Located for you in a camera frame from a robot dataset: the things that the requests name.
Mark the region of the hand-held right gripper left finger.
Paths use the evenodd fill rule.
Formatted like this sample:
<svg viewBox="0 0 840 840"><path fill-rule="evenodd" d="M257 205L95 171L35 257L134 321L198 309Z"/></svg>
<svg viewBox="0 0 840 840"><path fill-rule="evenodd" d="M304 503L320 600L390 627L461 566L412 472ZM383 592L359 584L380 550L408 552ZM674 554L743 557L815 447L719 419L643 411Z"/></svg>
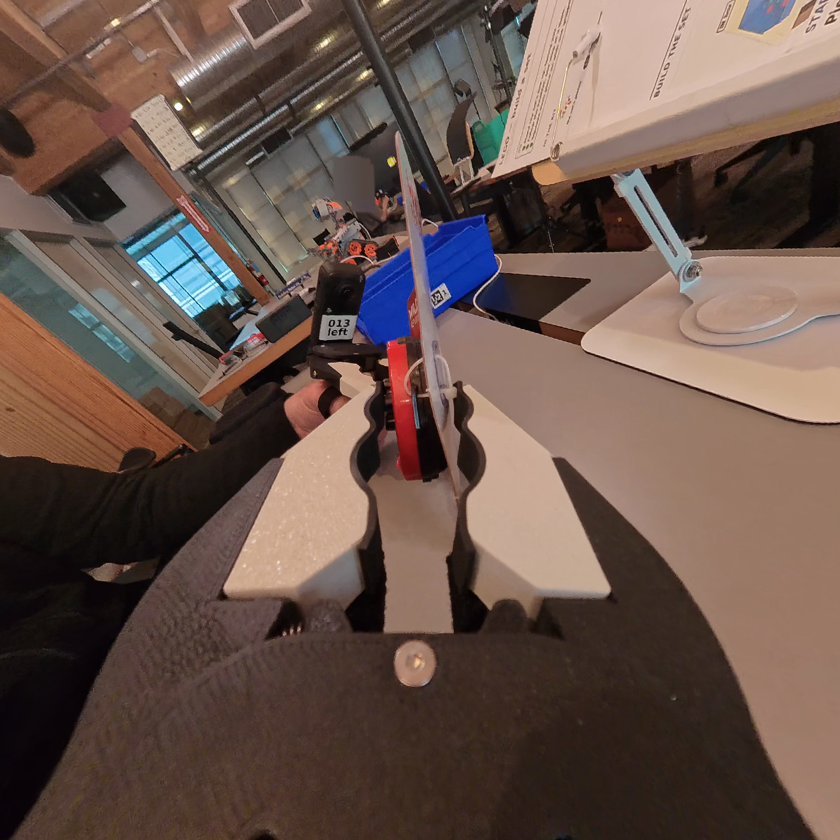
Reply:
<svg viewBox="0 0 840 840"><path fill-rule="evenodd" d="M384 426L377 382L287 452L224 583L228 600L288 602L302 615L334 602L353 630L383 631L386 572L370 480Z"/></svg>

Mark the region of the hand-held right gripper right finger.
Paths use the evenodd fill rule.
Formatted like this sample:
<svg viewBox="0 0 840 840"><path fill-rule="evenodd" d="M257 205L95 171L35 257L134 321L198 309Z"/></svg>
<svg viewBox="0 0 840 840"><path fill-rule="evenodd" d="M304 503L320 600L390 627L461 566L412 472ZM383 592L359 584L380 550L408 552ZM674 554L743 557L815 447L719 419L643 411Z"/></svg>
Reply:
<svg viewBox="0 0 840 840"><path fill-rule="evenodd" d="M455 385L458 496L448 588L453 629L476 633L501 603L539 623L547 602L612 588L557 460L471 385Z"/></svg>

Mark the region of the red handheld toy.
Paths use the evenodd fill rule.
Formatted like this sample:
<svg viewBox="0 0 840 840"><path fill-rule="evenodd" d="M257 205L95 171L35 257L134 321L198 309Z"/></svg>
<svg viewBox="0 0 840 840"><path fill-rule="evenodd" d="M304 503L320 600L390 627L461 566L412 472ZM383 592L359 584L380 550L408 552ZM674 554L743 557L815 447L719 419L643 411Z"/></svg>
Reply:
<svg viewBox="0 0 840 840"><path fill-rule="evenodd" d="M433 474L446 476L459 501L465 482L457 465L457 392L439 346L417 184L400 133L395 135L395 158L414 285L407 303L410 334L386 346L397 464L407 480L431 480Z"/></svg>

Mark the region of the person's left forearm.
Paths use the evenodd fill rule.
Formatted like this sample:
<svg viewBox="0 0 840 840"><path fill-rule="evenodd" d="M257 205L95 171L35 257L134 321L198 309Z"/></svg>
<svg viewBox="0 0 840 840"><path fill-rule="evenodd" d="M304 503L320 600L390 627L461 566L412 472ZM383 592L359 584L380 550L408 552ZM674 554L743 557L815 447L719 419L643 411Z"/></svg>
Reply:
<svg viewBox="0 0 840 840"><path fill-rule="evenodd" d="M117 473L2 457L2 569L45 561L86 569L181 548L272 460L299 442L276 384L223 418L201 451Z"/></svg>

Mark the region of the person's left hand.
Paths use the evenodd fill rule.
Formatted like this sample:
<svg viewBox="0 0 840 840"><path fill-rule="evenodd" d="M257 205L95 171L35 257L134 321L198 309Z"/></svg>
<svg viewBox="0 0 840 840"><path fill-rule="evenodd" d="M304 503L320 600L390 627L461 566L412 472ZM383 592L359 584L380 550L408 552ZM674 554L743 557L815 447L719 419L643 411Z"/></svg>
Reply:
<svg viewBox="0 0 840 840"><path fill-rule="evenodd" d="M309 436L348 402L325 381L314 381L290 395L284 403L287 419L299 440Z"/></svg>

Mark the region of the orange black toy robot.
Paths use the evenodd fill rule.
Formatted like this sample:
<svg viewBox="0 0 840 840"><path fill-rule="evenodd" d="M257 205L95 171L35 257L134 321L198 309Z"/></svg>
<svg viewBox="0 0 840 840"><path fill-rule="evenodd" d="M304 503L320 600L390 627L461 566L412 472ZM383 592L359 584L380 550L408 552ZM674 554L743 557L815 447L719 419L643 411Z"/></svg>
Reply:
<svg viewBox="0 0 840 840"><path fill-rule="evenodd" d="M320 223L332 221L333 231L325 229L322 236L315 237L315 246L307 248L310 256L324 262L349 261L355 265L379 261L378 243L356 216L345 213L340 204L327 198L315 200L311 210Z"/></svg>

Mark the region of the black storage crate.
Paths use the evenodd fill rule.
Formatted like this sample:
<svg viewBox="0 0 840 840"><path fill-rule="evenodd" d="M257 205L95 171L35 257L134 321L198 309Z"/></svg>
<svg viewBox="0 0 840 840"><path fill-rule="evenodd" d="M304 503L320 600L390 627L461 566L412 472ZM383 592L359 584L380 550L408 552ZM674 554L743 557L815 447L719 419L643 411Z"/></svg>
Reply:
<svg viewBox="0 0 840 840"><path fill-rule="evenodd" d="M277 305L269 308L254 322L255 330L268 343L277 343L299 325L307 322L312 315L308 304L299 296L278 300Z"/></svg>

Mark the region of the black desk mat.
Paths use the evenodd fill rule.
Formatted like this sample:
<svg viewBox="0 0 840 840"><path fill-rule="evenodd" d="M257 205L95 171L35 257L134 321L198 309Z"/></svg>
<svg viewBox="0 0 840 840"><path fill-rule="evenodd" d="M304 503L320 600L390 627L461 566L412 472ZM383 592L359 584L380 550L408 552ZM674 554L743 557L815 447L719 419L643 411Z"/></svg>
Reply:
<svg viewBox="0 0 840 840"><path fill-rule="evenodd" d="M508 326L540 333L546 317L590 282L589 278L575 276L501 270L476 291L472 308Z"/></svg>

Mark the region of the black pole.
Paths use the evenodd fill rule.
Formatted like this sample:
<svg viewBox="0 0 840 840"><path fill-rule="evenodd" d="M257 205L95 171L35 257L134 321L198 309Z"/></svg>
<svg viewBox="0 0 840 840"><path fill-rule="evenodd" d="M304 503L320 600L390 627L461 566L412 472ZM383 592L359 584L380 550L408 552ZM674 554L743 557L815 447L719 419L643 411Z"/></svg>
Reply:
<svg viewBox="0 0 840 840"><path fill-rule="evenodd" d="M438 170L411 104L394 72L392 63L364 3L362 1L342 1L341 4L350 20L353 31L359 38L362 50L371 64L380 87L383 89L386 100L391 106L395 120L404 135L404 141L413 154L415 162L419 164L421 173L442 218L448 222L456 220L458 213L452 196Z"/></svg>

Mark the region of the green tote bag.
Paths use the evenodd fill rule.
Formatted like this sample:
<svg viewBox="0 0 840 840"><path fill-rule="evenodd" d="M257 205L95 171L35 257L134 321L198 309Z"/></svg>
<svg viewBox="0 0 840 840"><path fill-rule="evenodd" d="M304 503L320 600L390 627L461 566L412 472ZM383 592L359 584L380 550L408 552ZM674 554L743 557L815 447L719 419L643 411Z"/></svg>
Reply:
<svg viewBox="0 0 840 840"><path fill-rule="evenodd" d="M471 127L471 136L481 159L481 164L489 166L496 161L501 151L501 143L507 126L509 109L501 111L488 122L475 121Z"/></svg>

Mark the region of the white printed chart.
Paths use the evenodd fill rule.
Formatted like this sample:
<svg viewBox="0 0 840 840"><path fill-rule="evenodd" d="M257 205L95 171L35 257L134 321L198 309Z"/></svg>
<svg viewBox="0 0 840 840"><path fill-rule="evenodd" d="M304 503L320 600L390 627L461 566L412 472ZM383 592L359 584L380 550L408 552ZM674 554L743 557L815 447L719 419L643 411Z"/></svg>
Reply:
<svg viewBox="0 0 840 840"><path fill-rule="evenodd" d="M202 155L164 95L156 95L130 113L170 169L180 170Z"/></svg>

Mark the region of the person's black clothing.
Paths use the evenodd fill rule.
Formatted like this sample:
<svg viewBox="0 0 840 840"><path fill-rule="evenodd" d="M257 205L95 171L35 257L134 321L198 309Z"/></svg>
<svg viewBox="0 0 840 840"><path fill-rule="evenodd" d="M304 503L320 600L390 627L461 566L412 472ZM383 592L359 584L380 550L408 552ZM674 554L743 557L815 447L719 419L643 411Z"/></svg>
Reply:
<svg viewBox="0 0 840 840"><path fill-rule="evenodd" d="M149 581L101 582L2 546L1 837L37 802Z"/></svg>

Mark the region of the printed paper sheet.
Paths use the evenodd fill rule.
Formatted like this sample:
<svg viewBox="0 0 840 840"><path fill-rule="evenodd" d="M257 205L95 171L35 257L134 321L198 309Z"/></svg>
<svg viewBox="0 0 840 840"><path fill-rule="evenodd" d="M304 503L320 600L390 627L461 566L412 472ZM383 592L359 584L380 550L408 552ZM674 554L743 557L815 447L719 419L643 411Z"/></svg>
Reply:
<svg viewBox="0 0 840 840"><path fill-rule="evenodd" d="M567 176L838 99L838 2L537 2L494 174Z"/></svg>

